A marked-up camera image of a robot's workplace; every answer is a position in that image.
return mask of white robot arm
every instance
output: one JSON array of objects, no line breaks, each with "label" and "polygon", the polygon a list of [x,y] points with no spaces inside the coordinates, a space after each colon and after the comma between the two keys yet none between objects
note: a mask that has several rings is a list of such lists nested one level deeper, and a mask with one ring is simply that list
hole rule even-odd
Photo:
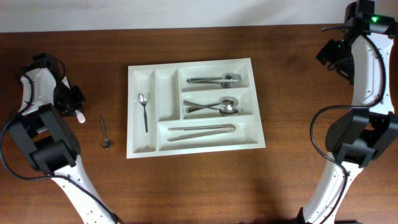
[{"label": "white robot arm", "polygon": [[[78,140],[60,116],[76,116],[80,123],[85,121],[81,112],[84,97],[77,86],[70,88],[67,78],[59,74],[56,60],[41,54],[21,69],[22,106],[8,131],[31,167],[46,175],[40,179],[52,179],[61,187],[83,223],[122,224],[89,180],[81,162]],[[32,138],[44,131],[50,136],[33,142]]]},{"label": "white robot arm", "polygon": [[[349,176],[346,179],[340,166],[327,161],[312,198],[300,210],[297,223],[335,223],[338,207],[354,179],[397,137],[398,119],[393,115],[389,90],[389,59],[395,35],[391,26],[394,26],[394,19],[374,15],[373,11],[372,1],[360,0],[350,4],[346,10],[345,25],[340,27],[345,30],[344,40],[331,40],[317,59],[323,64],[329,61],[330,68],[337,68],[339,73],[353,82],[352,105],[367,106],[380,97],[382,100],[367,109],[353,109],[331,125],[326,135],[327,156],[341,164]],[[368,27],[369,30],[355,30],[359,27]],[[373,130],[366,129],[369,123]],[[342,192],[345,179],[347,182]]]}]

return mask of silverware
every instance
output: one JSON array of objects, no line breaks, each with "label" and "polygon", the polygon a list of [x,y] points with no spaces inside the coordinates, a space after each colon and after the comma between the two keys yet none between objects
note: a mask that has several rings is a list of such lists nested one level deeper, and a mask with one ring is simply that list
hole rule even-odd
[{"label": "silverware", "polygon": [[186,105],[186,106],[196,106],[196,107],[199,107],[199,108],[206,108],[206,109],[211,109],[211,110],[217,110],[223,116],[235,116],[235,115],[239,114],[239,111],[236,108],[234,108],[233,106],[223,106],[220,109],[216,109],[216,108],[211,108],[209,106],[204,106],[204,105],[199,105],[199,104],[196,104],[196,103],[191,103],[191,102],[189,102],[187,100],[184,100],[184,105]]},{"label": "silverware", "polygon": [[148,99],[144,96],[144,94],[138,94],[138,101],[144,107],[144,122],[145,122],[145,132],[148,133],[148,119],[147,119],[147,111],[145,110],[145,106],[148,104]]},{"label": "silverware", "polygon": [[193,130],[208,130],[208,129],[225,129],[221,131],[209,131],[206,133],[188,134],[184,136],[169,138],[168,141],[178,141],[190,138],[197,138],[202,136],[209,136],[214,134],[229,133],[235,131],[236,127],[232,124],[223,125],[212,125],[212,126],[198,126],[198,127],[186,127],[186,128],[169,128],[169,131],[193,131]]},{"label": "silverware", "polygon": [[227,73],[224,74],[222,77],[217,77],[217,78],[189,78],[187,79],[187,82],[200,83],[203,81],[212,81],[212,80],[242,80],[242,77],[241,75],[238,74]]},{"label": "silverware", "polygon": [[[232,96],[226,96],[226,97],[222,97],[222,98],[220,99],[220,102],[218,102],[218,103],[212,103],[212,104],[205,105],[205,106],[212,107],[212,106],[218,106],[218,105],[223,105],[223,106],[238,106],[238,105],[239,105],[239,100],[236,99],[235,97],[232,97]],[[189,108],[185,109],[185,112],[186,112],[186,113],[192,113],[192,112],[194,112],[194,111],[202,110],[202,109],[203,109],[203,108],[189,107]]]},{"label": "silverware", "polygon": [[105,128],[105,123],[104,123],[104,118],[102,115],[99,117],[101,120],[101,126],[102,126],[102,134],[104,135],[104,142],[102,142],[102,147],[104,149],[109,149],[111,146],[111,140],[108,139],[108,135],[106,134],[106,128]]},{"label": "silverware", "polygon": [[222,88],[242,87],[241,81],[235,81],[235,82],[202,81],[202,82],[196,82],[195,84],[202,84],[202,83],[219,84]]}]

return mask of wooden table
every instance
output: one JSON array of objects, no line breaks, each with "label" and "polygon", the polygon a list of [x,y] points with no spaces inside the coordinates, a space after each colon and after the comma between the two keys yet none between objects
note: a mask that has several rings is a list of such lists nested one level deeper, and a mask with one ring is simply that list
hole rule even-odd
[{"label": "wooden table", "polygon": [[[47,52],[67,66],[86,97],[85,124],[65,118],[78,137],[88,176],[126,223],[267,223],[293,218],[318,184],[325,160],[308,130],[328,105],[350,104],[353,87],[315,56],[338,31],[323,26],[106,30],[0,34],[0,119],[21,103],[18,69]],[[398,50],[391,55],[391,95],[398,106]],[[127,66],[246,58],[252,60],[267,147],[242,151],[126,159]],[[346,111],[321,115],[323,146],[329,125]],[[101,148],[100,115],[116,145]],[[398,220],[398,141],[370,163],[348,191],[338,220]],[[4,154],[24,175],[39,175],[10,136]],[[0,168],[1,223],[81,223],[51,180],[28,182]]]}]

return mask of cutlery tray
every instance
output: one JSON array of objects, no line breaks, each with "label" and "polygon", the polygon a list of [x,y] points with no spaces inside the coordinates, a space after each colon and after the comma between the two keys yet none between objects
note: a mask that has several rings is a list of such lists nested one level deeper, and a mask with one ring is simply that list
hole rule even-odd
[{"label": "cutlery tray", "polygon": [[[188,78],[221,77],[226,73],[241,76],[239,88],[222,88],[212,83],[187,83]],[[144,108],[138,101],[139,93],[149,99],[146,105],[148,133],[145,131]],[[222,116],[218,111],[209,109],[187,113],[188,107],[183,103],[188,100],[206,105],[219,102],[225,96],[238,99],[236,108],[239,115]],[[170,128],[223,124],[233,124],[236,128],[229,133],[168,141],[178,136],[206,132],[169,131]],[[265,146],[250,58],[129,66],[128,159]]]}]

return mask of white wall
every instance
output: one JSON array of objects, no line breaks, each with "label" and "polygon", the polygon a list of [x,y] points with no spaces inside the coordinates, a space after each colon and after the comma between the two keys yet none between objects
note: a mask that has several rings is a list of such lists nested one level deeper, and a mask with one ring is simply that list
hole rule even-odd
[{"label": "white wall", "polygon": [[[0,0],[0,32],[341,23],[352,0]],[[376,13],[398,19],[398,0]]]}]

